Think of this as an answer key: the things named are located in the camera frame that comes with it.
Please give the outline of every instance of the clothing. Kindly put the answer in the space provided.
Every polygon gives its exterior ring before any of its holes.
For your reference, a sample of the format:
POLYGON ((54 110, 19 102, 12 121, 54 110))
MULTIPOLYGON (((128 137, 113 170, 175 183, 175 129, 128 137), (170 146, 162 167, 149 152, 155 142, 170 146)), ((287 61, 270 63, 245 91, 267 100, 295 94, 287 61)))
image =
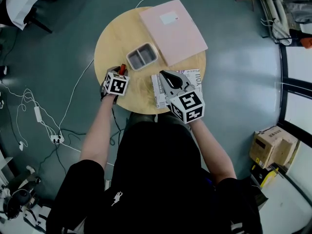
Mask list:
POLYGON ((214 188, 202 176, 199 150, 181 125, 140 122, 125 132, 111 187, 104 170, 83 160, 69 169, 47 221, 47 234, 198 230, 232 233, 231 221, 246 233, 262 233, 250 186, 228 178, 214 188))

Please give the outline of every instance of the pink notebook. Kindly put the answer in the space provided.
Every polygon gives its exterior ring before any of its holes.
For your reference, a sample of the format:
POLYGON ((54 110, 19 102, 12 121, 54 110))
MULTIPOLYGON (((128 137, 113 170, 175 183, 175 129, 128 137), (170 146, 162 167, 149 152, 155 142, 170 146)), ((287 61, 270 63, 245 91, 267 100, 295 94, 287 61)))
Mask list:
POLYGON ((168 66, 208 49, 180 0, 142 11, 140 16, 168 66))

